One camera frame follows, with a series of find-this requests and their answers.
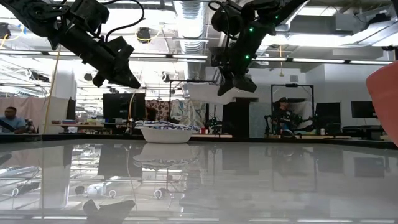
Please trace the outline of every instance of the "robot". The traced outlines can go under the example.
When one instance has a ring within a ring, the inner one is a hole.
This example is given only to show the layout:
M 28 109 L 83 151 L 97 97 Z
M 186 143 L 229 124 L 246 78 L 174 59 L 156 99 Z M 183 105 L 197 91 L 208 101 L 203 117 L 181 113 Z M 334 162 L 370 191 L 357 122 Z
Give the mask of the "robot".
M 124 27 L 112 30 L 106 37 L 100 36 L 101 25 L 109 17 L 105 4 L 96 0 L 76 0 L 71 6 L 49 4 L 41 0 L 0 0 L 0 4 L 34 34 L 47 37 L 53 50 L 62 45 L 83 59 L 83 63 L 89 63 L 97 69 L 98 73 L 93 79 L 97 87 L 105 79 L 122 86 L 140 87 L 128 64 L 134 48 L 123 37 L 108 41 L 110 33 Z M 142 9 L 143 20 L 144 9 L 139 2 L 138 5 Z
M 128 61 L 134 48 L 127 44 L 123 37 L 108 41 L 100 36 L 101 25 L 109 17 L 107 4 L 96 0 L 76 0 L 71 6 L 49 4 L 41 0 L 0 0 L 0 4 L 10 10 L 30 31 L 40 37 L 47 37 L 53 50 L 58 45 L 66 47 L 75 55 L 89 63 L 98 73 L 93 83 L 100 87 L 105 79 L 131 88 L 139 88 L 140 83 L 130 71 Z M 134 26 L 144 19 L 144 9 L 141 18 L 130 25 L 118 27 L 112 31 Z M 227 0 L 223 3 L 212 1 L 211 4 L 220 5 L 215 10 L 211 23 L 213 27 L 227 34 L 227 44 L 224 51 L 218 54 L 220 72 L 223 81 L 218 95 L 222 95 L 236 87 L 254 92 L 256 85 L 245 74 L 256 50 L 266 34 L 275 35 L 275 26 L 286 19 L 296 8 L 306 0 L 291 0 L 283 5 L 281 0 L 254 0 L 243 7 Z M 229 39 L 236 42 L 229 46 Z

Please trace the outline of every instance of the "pink object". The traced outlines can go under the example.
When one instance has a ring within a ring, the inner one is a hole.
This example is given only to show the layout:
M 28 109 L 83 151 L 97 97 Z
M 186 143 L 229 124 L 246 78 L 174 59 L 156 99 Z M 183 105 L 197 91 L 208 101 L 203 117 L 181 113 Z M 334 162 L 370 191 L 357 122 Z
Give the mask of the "pink object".
M 382 127 L 398 146 L 398 62 L 386 65 L 366 79 Z

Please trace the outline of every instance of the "computer monitor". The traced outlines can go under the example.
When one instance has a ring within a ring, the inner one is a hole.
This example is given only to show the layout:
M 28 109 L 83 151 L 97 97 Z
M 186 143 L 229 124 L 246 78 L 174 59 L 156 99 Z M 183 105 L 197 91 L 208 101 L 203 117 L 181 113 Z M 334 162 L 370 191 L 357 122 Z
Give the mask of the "computer monitor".
M 132 93 L 103 95 L 104 118 L 128 119 Z M 136 93 L 131 105 L 131 117 L 140 120 L 145 118 L 145 93 Z
M 377 118 L 372 101 L 352 101 L 351 113 L 353 118 Z
M 341 123 L 340 103 L 317 103 L 315 113 L 328 123 Z

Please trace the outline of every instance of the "curtain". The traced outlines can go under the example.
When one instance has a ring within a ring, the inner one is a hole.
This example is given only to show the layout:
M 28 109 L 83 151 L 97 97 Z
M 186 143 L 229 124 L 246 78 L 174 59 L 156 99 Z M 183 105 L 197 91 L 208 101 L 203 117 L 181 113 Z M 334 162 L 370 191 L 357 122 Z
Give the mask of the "curtain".
M 0 98 L 0 113 L 3 113 L 7 107 L 13 106 L 17 109 L 17 116 L 24 119 L 31 119 L 33 125 L 39 131 L 42 131 L 44 126 L 44 117 L 47 109 L 48 98 L 38 98 L 38 97 L 8 97 Z M 49 115 L 47 116 L 48 125 L 51 124 L 53 120 L 63 120 L 67 117 L 69 99 L 52 97 Z M 59 127 L 50 127 L 47 129 L 47 134 L 58 134 L 62 131 Z
M 155 108 L 157 110 L 157 119 L 161 121 L 167 120 L 169 116 L 169 102 L 159 100 L 146 100 L 145 107 Z
M 180 124 L 204 127 L 206 122 L 206 103 L 198 100 L 172 100 L 171 117 Z

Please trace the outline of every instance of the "rope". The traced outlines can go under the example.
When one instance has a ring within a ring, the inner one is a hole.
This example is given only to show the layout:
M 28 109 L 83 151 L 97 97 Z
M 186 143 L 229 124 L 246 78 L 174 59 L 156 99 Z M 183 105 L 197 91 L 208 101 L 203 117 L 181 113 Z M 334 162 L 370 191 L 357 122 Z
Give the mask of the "rope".
M 52 90 L 53 90 L 53 88 L 54 88 L 54 83 L 55 83 L 55 77 L 57 76 L 57 72 L 58 72 L 58 62 L 59 62 L 59 60 L 60 60 L 61 48 L 62 48 L 62 47 L 61 47 L 61 45 L 60 45 L 60 48 L 58 49 L 58 54 L 57 54 L 57 61 L 55 62 L 54 73 L 53 73 L 53 75 L 52 75 L 49 102 L 47 103 L 47 109 L 45 110 L 44 131 L 43 131 L 43 134 L 46 134 L 46 133 L 47 133 L 47 117 L 49 116 L 49 109 L 50 109 L 50 103 L 51 103 L 51 97 L 52 97 Z

